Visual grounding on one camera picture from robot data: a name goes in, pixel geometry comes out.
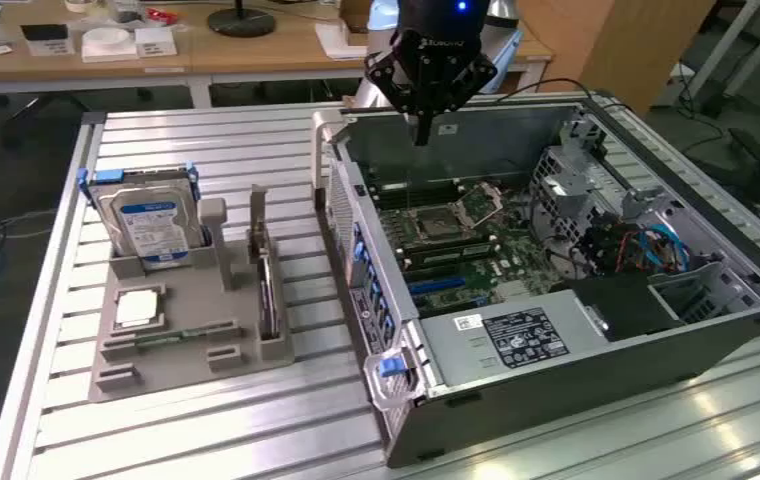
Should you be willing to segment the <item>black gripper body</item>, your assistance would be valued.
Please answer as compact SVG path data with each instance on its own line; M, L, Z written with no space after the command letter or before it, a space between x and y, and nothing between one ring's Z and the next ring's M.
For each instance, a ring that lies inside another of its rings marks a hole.
M393 51L418 92L423 112L426 65L447 56L474 57L483 53L482 30L486 1L402 1Z

